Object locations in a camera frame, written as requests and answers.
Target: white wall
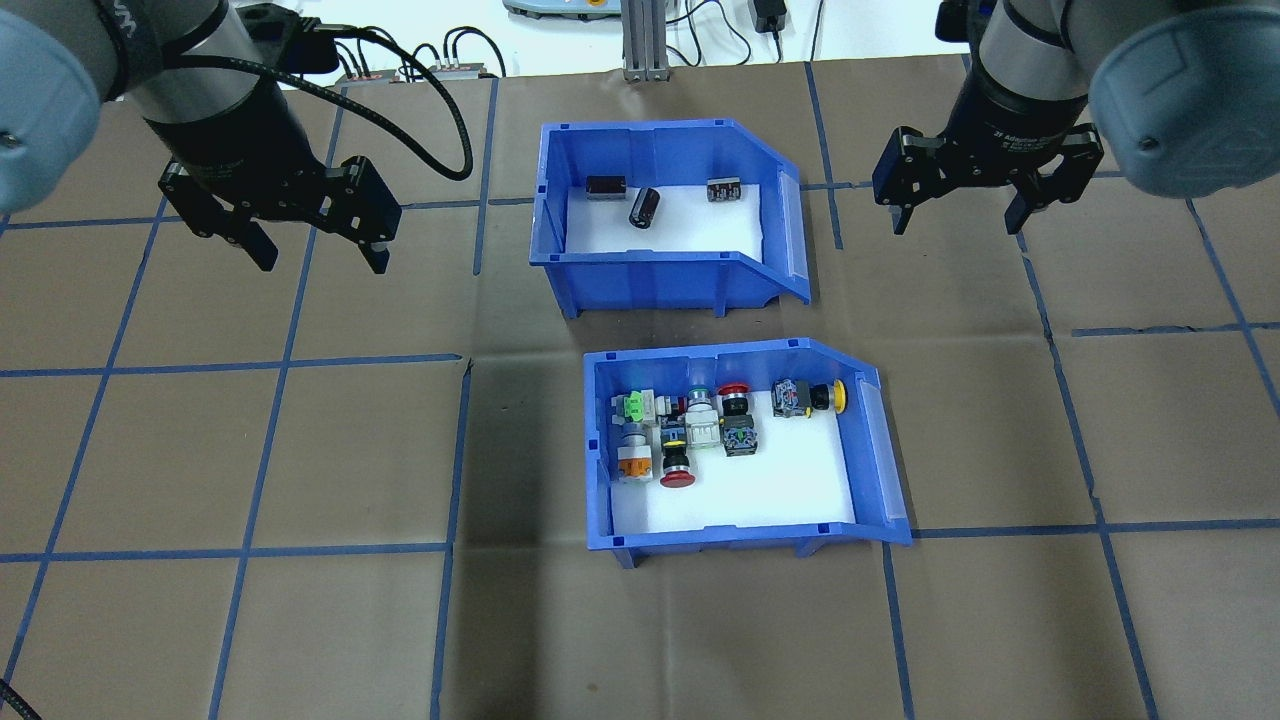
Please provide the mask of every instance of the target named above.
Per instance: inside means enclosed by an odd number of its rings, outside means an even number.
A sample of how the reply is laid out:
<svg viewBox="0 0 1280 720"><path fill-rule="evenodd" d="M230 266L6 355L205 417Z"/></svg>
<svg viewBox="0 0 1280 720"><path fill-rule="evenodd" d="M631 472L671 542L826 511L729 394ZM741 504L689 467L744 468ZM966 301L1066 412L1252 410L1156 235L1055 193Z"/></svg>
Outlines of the white wall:
<svg viewBox="0 0 1280 720"><path fill-rule="evenodd" d="M682 6L684 0L668 1L668 17L680 14L675 4ZM748 1L723 0L733 27L751 44L751 63L772 63L777 58L773 38L751 29ZM252 4L252 0L237 0L236 4ZM439 47L444 31L462 24L476 26L502 47L507 69L513 76L600 72L622 65L622 24L612 18L591 23L567 18L535 20L508 13L502 0L276 0L276 4L324 22L381 26L407 49L419 42ZM937 0L827 0L818 59L964 51L961 45L938 42L933 37L937 6ZM787 0L787 27L781 33L783 60L809 58L817 9L818 0ZM745 55L741 41L724 28L714 5L699 10L695 19L709 64L733 64ZM668 44L692 55L687 23L680 23L668 33ZM463 61L484 61L497 73L492 51L479 37L465 38L458 50ZM370 65L399 65L380 49L366 50L366 55ZM678 64L673 56L671 61Z"/></svg>

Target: blue storage bin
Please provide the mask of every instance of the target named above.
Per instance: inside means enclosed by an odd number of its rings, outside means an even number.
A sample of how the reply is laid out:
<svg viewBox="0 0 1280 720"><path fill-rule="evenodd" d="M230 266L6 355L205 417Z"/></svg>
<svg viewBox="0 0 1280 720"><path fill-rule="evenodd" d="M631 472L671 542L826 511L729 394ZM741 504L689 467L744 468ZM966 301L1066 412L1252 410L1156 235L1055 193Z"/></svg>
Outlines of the blue storage bin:
<svg viewBox="0 0 1280 720"><path fill-rule="evenodd" d="M650 555L717 547L791 546L805 557L832 542L911 544L879 374L872 365L815 341L791 338L593 352L584 356L584 374L586 546L612 552L623 568L635 568ZM768 401L753 393L751 415L760 428L764 469L748 465L755 456L723 457L724 451L713 447L690 451L694 474L699 474L698 465L714 464L722 468L719 477L699 477L678 489L658 480L620 482L614 396L646 388L684 396L692 387L728 383L768 391L782 378L810 383L840 379L847 391L847 407L841 414L832 409L814 411L813 418L777 419ZM783 441L783 433L790 439ZM806 433L813 433L822 452L805 445ZM776 447L765 462L769 442ZM786 470L774 474L780 464ZM723 470L726 466L732 470ZM763 477L754 477L762 471ZM705 488L701 497L691 492L699 484ZM797 516L804 521L785 519ZM707 518L713 519L704 525Z"/></svg>
<svg viewBox="0 0 1280 720"><path fill-rule="evenodd" d="M710 307L723 316L783 292L809 302L800 173L735 120L553 123L541 142L529 263L545 268L566 316L635 307ZM718 177L758 186L759 260L727 249L567 252L571 192L588 176L625 176L632 188L705 188ZM628 210L618 209L622 224Z"/></svg>

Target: blue plastic bin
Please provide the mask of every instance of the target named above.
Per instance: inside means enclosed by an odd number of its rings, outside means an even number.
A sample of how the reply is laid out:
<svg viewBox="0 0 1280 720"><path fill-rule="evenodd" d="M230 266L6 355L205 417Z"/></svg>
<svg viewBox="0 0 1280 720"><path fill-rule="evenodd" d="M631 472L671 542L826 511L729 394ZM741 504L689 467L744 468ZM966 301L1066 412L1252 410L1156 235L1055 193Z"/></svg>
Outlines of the blue plastic bin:
<svg viewBox="0 0 1280 720"><path fill-rule="evenodd" d="M570 188L585 187L588 176L625 176L631 187L705 186L730 176L759 184L763 263L739 251L568 254ZM536 190L529 263L545 268L568 318L639 307L710 307L723 316L783 292L812 299L800 173L735 120L545 124Z"/></svg>
<svg viewBox="0 0 1280 720"><path fill-rule="evenodd" d="M832 542L886 541L911 544L911 529L893 457L892 441L876 368L808 338L736 345L708 345L659 350L593 352L584 356L586 424L586 546L605 550L623 568L635 568L650 555L698 552L707 548L791 546L806 557ZM847 474L855 521L737 527L714 525L684 532L620 534L614 532L614 496L623 489L613 477L618 433L612 428L611 398L640 388L681 396L691 387L710 388L745 382L754 391L768 389L781 378L840 379L847 388L847 409L835 416L840 452ZM769 407L753 409L754 416L772 415ZM810 423L795 418L783 423ZM768 437L762 436L762 446ZM803 471L800 460L796 471ZM684 489L655 488L680 493ZM832 507L832 518L850 509Z"/></svg>

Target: blue tape line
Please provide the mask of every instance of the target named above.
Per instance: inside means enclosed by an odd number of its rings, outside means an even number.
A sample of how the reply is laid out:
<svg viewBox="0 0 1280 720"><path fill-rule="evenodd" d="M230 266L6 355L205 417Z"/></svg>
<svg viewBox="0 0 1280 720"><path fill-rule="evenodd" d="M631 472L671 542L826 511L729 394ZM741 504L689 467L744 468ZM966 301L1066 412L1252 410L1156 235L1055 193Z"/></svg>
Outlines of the blue tape line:
<svg viewBox="0 0 1280 720"><path fill-rule="evenodd" d="M120 560L225 560L239 556L236 548L214 550L109 550L88 552L55 552L54 562L113 562Z"/></svg>
<svg viewBox="0 0 1280 720"><path fill-rule="evenodd" d="M335 557L348 555L425 555L444 552L448 543L443 542L403 542L381 544L323 544L300 547L255 547L250 557ZM13 552L0 555L0 565L18 562L119 562L138 560L229 560L243 553L238 547L215 547L196 550L108 550L76 552Z"/></svg>
<svg viewBox="0 0 1280 720"><path fill-rule="evenodd" d="M1107 532L1143 533L1198 533L1213 530L1275 530L1280 518L1244 518L1219 520L1155 520L1147 523L1107 523ZM1097 525L1010 525L983 528L918 528L911 530L916 539L964 539L984 537L1024 536L1085 536L1098 532ZM250 557L332 557L344 555L412 555L445 552L448 542L411 542L384 544L324 544L297 547L255 547ZM198 550L108 550L76 552L10 552L0 553L0 565L22 562L113 562L129 560L216 560L239 557L234 547Z"/></svg>
<svg viewBox="0 0 1280 720"><path fill-rule="evenodd" d="M435 661L431 666L431 720L440 720L440 693L444 692L444 650L449 628L449 598L453 593L453 551L458 539L458 510L462 505L462 461L467 446L467 413L471 406L471 365L462 373L458 397L458 434L453 445L453 492L449 496L448 548L440 575L440 605L435 618Z"/></svg>
<svg viewBox="0 0 1280 720"><path fill-rule="evenodd" d="M342 88L342 96L347 96L347 87ZM338 150L338 135L342 131L342 108L334 113L333 129L329 135L329 152L325 156L325 165L333 165L334 152ZM227 665L230 661L232 642L236 638L236 623L239 618L241 597L244 592L244 575L248 570L250 551L253 547L253 530L257 525L257 514L262 505L262 489L266 486L266 471L271 462L271 448L275 443L275 429L280 420L280 405L284 401L284 386L289 379L289 361L293 357L293 343L298 336L298 320L302 316L302 300L307 292L307 278L311 273L311 259L315 255L316 229L312 227L307 233L307 249L302 256L302 272L298 274L298 290L293 295L293 314L289 316L289 332L284 338L284 352L280 359L280 374L275 380L275 395L271 400L271 414L266 423L266 437L262 441L262 455L259 459L257 477L253 480L253 496L250 500L248 519L244 521L244 537L241 541L239 562L236 564L236 584L232 585L230 607L227 611L227 625L223 628L223 643L218 653L218 670L214 675L214 691L209 700L209 720L218 720L221 711L223 688L227 683Z"/></svg>
<svg viewBox="0 0 1280 720"><path fill-rule="evenodd" d="M273 360L261 363L210 363L207 365L143 365L137 368L113 368L113 375L177 375L186 373L239 373L244 370L278 370L280 364Z"/></svg>
<svg viewBox="0 0 1280 720"><path fill-rule="evenodd" d="M476 249L471 274L479 275L484 264L484 222L489 209L489 167L493 163L493 120L498 117L498 81L489 81L489 126L484 131L484 165L480 168L480 213L476 215Z"/></svg>
<svg viewBox="0 0 1280 720"><path fill-rule="evenodd" d="M115 328L115 337L111 341L111 351L106 356L106 370L97 383L97 392L93 395L93 404L90 406L88 419L84 421L84 432L81 433L79 446L76 448L76 460L72 462L67 486L63 488L63 497L58 503L58 514L54 516L54 527L49 532L49 541L45 543L45 555L52 555L58 546L58 536L63 532L63 523L67 520L67 510L72 503L72 493L76 492L76 482L79 479L81 468L84 464L84 454L88 451L90 438L93 436L93 425L97 423L97 414L102 409L102 398L106 396L106 382L110 378L110 369L115 365L115 359L120 355L120 345L124 343L124 331L129 327L129 318L133 315L133 305L138 299L138 288L142 286L142 275L147 270L151 260L151 249L156 242L156 233L160 231L160 218L164 217L165 200L160 200L160 206L152 218L151 232L147 233L147 243L142 249L142 259L138 269L133 273L133 284L129 287L129 299L124 302L124 311L120 315L120 324ZM36 603L40 601L40 591L45 587L45 577L49 574L49 559L45 557L36 570L36 582L31 585L31 594L27 596L27 606L22 612L22 621L18 625L18 635L13 641L9 652L9 662L5 665L4 679L10 682L13 671L18 666L18 657L22 655L22 646L27 642L27 630L31 629L31 619L36 612Z"/></svg>
<svg viewBox="0 0 1280 720"><path fill-rule="evenodd" d="M333 368L349 365L404 365L413 363L454 363L462 360L453 352L428 355L369 355L355 357L315 357L291 360L293 368ZM239 373L244 370L279 370L279 360L260 363L209 363L205 365L140 365L133 368L44 368L35 370L0 370L0 378L61 378L111 375L172 375L183 373Z"/></svg>
<svg viewBox="0 0 1280 720"><path fill-rule="evenodd" d="M1011 538L1024 536L1087 536L1098 532L1097 525L1011 525L987 528L916 528L916 539L941 538Z"/></svg>
<svg viewBox="0 0 1280 720"><path fill-rule="evenodd" d="M410 202L408 205L401 205L401 208L404 210L443 210L447 208L476 208L479 205L479 200L438 200L435 202Z"/></svg>
<svg viewBox="0 0 1280 720"><path fill-rule="evenodd" d="M0 378L92 378L102 368L46 368L38 370L0 370Z"/></svg>
<svg viewBox="0 0 1280 720"><path fill-rule="evenodd" d="M92 220L44 220L37 223L13 223L9 229L13 231L41 231L41 229L54 229L54 228L88 228L88 227L109 227L109 225L150 225L151 223L164 223L173 222L160 218L95 218Z"/></svg>
<svg viewBox="0 0 1280 720"><path fill-rule="evenodd" d="M884 562L884 588L888 591L888 621L893 628L893 655L897 657L897 684L902 693L902 716L915 720L915 700L911 698L911 673L906 665L906 639L902 637L902 610L897 602L897 577L893 573L893 551L887 542L881 543Z"/></svg>
<svg viewBox="0 0 1280 720"><path fill-rule="evenodd" d="M1112 533L1181 533L1203 530L1275 530L1280 518L1245 518L1240 520L1166 520L1155 523L1108 523Z"/></svg>
<svg viewBox="0 0 1280 720"><path fill-rule="evenodd" d="M1187 333L1225 333L1239 332L1240 325L1212 325L1196 328L1192 325L1153 325L1149 328L1082 328L1071 331L1071 337L1115 337L1135 334L1187 334Z"/></svg>
<svg viewBox="0 0 1280 720"><path fill-rule="evenodd" d="M813 184L801 184L800 192L815 192L819 190L855 190L863 183L854 184L851 182L818 182Z"/></svg>
<svg viewBox="0 0 1280 720"><path fill-rule="evenodd" d="M442 352L435 355L371 355L366 357L317 357L289 360L291 368L338 368L349 365L408 365L417 363L456 363L461 355Z"/></svg>
<svg viewBox="0 0 1280 720"><path fill-rule="evenodd" d="M1053 327L1048 319L1048 307L1044 304L1044 293L1041 292L1039 279L1036 277L1036 266L1032 264L1030 252L1027 250L1027 237L1018 233L1018 249L1023 254L1023 268L1027 272L1027 282L1036 296L1036 309L1039 311L1041 324L1044 332L1044 342L1048 345L1050 355L1053 359L1053 374L1057 377L1059 393L1062 396L1062 409L1066 411L1066 420L1071 428L1071 441L1075 443L1075 455L1084 475L1084 486L1089 492L1089 502L1093 505L1093 518L1097 523L1098 538L1102 541L1102 555L1106 557L1107 574L1111 577L1111 589L1116 598L1116 610L1120 614L1120 624L1124 626L1125 642L1129 644L1129 656L1133 660L1134 673L1138 676L1138 689L1142 692L1142 701L1147 708L1148 720L1158 720L1160 712L1156 707L1156 697L1151 689L1151 680L1147 678L1147 664L1142 657L1142 647L1138 644L1138 633L1133 626L1133 618L1129 614L1129 598L1124 591L1124 580L1120 578L1120 566L1116 562L1115 548L1111 546L1111 536L1107 533L1107 519L1102 511L1102 502L1094 496L1093 465L1089 461L1089 452L1084 447L1084 433L1080 432L1080 420L1075 413L1075 401L1071 398L1071 387L1066 382L1066 373L1062 370L1062 354L1053 340Z"/></svg>
<svg viewBox="0 0 1280 720"><path fill-rule="evenodd" d="M1129 596L1124 589L1124 580L1120 578L1120 564L1116 561L1115 546L1111 544L1111 533L1107 532L1106 516L1102 512L1102 501L1097 497L1093 501L1093 512L1098 518L1102 532L1098 539L1102 541L1102 555L1107 561L1107 574L1111 575L1111 588L1116 596L1116 609L1120 611L1120 624L1124 626L1125 641L1129 643L1129 655L1133 657L1133 669L1138 675L1138 689L1142 692L1142 702L1147 707L1148 720L1160 720L1160 711L1156 707L1156 694L1151 689L1151 679L1147 676L1147 662L1142 657L1142 646L1138 644L1138 632L1133 626L1133 615L1129 612Z"/></svg>
<svg viewBox="0 0 1280 720"><path fill-rule="evenodd" d="M809 104L813 106L813 122L818 128L818 149L822 151L822 176L827 186L831 186L831 154L827 147L827 127L822 122L822 104L818 102L818 81L813 77L813 64L804 64L805 82L809 83Z"/></svg>
<svg viewBox="0 0 1280 720"><path fill-rule="evenodd" d="M836 238L836 250L845 249L844 233L840 232L840 209L836 206L836 191L831 187L831 152L827 146L827 127L822 122L822 104L818 101L818 82L813 77L813 63L804 64L805 81L809 83L809 101L813 105L813 120L818 127L818 149L822 151L822 173L827 184L827 210L831 213L831 233Z"/></svg>
<svg viewBox="0 0 1280 720"><path fill-rule="evenodd" d="M1249 322L1244 318L1244 307L1240 306L1239 299L1235 297L1231 282L1226 279L1226 269L1222 266L1222 261L1217 259L1217 251L1213 250L1213 241L1210 238L1208 228L1204 227L1204 220L1199 217L1199 211L1196 210L1196 202L1188 200L1187 210L1196 219L1196 227L1201 232L1201 241L1204 243L1204 252L1208 255L1210 263L1213 264L1213 272L1217 273L1217 282L1221 283L1222 293L1226 295L1226 301L1231 305L1231 313L1235 314L1235 322L1239 323L1244 334L1244 342L1249 346L1253 363L1258 366L1258 374L1262 377L1262 387L1267 389L1267 397L1271 398L1271 407L1275 410L1276 418L1280 418L1280 393L1276 393L1276 384L1271 379L1271 370L1267 369L1266 359L1262 357L1262 348L1258 347L1258 341L1253 337L1253 328L1249 327Z"/></svg>
<svg viewBox="0 0 1280 720"><path fill-rule="evenodd" d="M444 552L443 542L406 542L383 544L323 544L314 547L255 547L250 557L334 557L346 555L416 555Z"/></svg>

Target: white foam insert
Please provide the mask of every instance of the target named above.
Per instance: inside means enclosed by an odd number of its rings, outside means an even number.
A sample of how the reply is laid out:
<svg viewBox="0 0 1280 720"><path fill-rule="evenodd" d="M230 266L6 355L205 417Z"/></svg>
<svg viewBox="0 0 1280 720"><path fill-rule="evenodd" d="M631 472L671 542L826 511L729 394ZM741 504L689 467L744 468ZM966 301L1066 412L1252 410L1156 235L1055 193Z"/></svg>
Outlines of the white foam insert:
<svg viewBox="0 0 1280 720"><path fill-rule="evenodd" d="M662 200L653 224L631 224L631 205L640 188L623 200L588 200L586 188L570 188L564 252L732 252L763 263L760 186L744 184L741 200L707 201L707 186L655 187Z"/></svg>
<svg viewBox="0 0 1280 720"><path fill-rule="evenodd" d="M854 523L849 473L833 410L812 418L774 418L768 392L751 393L760 438L755 455L727 457L723 447L689 451L698 480L686 488L659 482L613 483L616 534L808 523ZM654 474L662 451L654 430Z"/></svg>

